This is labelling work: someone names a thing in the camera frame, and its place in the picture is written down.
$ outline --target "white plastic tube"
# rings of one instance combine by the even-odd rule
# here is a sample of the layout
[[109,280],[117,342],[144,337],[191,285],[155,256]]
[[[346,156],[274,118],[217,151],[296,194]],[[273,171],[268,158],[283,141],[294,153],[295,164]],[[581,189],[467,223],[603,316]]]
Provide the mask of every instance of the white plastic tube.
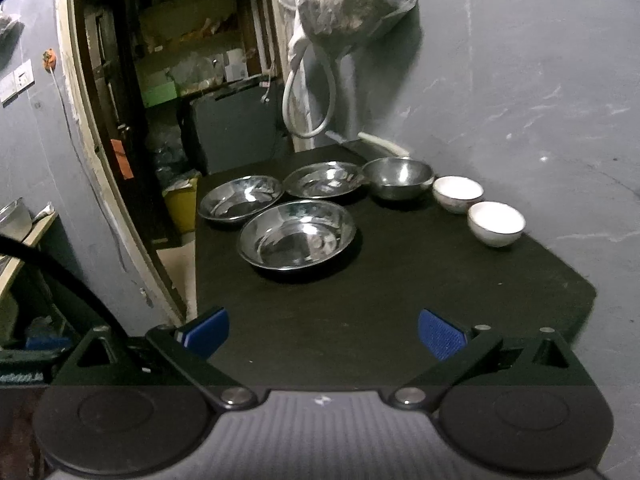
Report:
[[335,93],[336,93],[336,85],[335,85],[335,77],[334,72],[331,70],[331,62],[329,61],[329,57],[327,56],[324,49],[318,45],[315,45],[316,57],[318,61],[322,65],[324,69],[324,73],[326,74],[326,80],[329,84],[329,106],[326,111],[326,115],[324,120],[320,123],[320,125],[311,130],[310,132],[300,132],[296,129],[293,121],[291,120],[290,114],[290,99],[291,99],[291,89],[293,88],[293,81],[300,70],[300,64],[302,63],[303,54],[295,56],[295,58],[291,62],[291,72],[289,73],[289,77],[287,77],[287,83],[284,87],[284,95],[282,99],[282,118],[284,120],[284,124],[289,130],[289,133],[299,137],[300,139],[310,139],[311,137],[315,137],[319,134],[322,134],[327,127],[329,126],[329,122],[334,116],[335,112]]

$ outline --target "blue gripper pad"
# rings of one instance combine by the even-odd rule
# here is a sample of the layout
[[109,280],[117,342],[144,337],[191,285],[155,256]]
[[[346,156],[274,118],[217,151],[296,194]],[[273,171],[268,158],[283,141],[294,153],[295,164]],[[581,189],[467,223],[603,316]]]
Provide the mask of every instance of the blue gripper pad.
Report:
[[451,357],[466,346],[466,336],[429,310],[418,316],[418,337],[439,361]]
[[208,359],[229,337],[229,314],[224,308],[178,329],[176,339],[187,350]]

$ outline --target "black table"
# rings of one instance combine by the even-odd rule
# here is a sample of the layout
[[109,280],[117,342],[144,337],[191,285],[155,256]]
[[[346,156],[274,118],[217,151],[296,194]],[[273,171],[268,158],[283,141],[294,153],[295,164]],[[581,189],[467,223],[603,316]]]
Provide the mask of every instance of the black table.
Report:
[[[363,163],[339,146],[296,153],[205,177],[198,200],[233,178],[284,179],[324,160]],[[293,278],[258,272],[236,252],[238,229],[197,219],[198,309],[223,306],[231,320],[215,366],[253,386],[393,386],[435,363],[417,335],[424,308],[509,336],[551,326],[571,340],[592,307],[593,287],[526,235],[493,250],[430,196],[401,210],[365,193],[348,200],[353,247],[317,274]]]

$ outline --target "metal screw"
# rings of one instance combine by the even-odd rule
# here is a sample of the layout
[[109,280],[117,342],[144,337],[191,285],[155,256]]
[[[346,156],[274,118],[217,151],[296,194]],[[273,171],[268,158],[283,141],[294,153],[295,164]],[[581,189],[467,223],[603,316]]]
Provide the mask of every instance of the metal screw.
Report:
[[222,392],[220,398],[229,406],[241,406],[242,404],[248,403],[253,396],[254,394],[252,394],[247,388],[243,388],[242,386],[233,386],[232,388],[227,388]]
[[412,386],[400,388],[395,394],[396,400],[402,404],[420,404],[427,395],[420,388]]

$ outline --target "white bowl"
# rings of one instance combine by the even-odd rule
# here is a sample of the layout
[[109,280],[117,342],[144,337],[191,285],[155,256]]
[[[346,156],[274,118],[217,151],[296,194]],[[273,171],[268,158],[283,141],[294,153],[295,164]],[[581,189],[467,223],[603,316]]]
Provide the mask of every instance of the white bowl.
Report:
[[526,225],[524,216],[500,202],[480,202],[469,208],[468,224],[473,234],[489,247],[513,244]]
[[443,176],[433,184],[434,198],[451,213],[466,213],[483,194],[480,184],[464,176]]

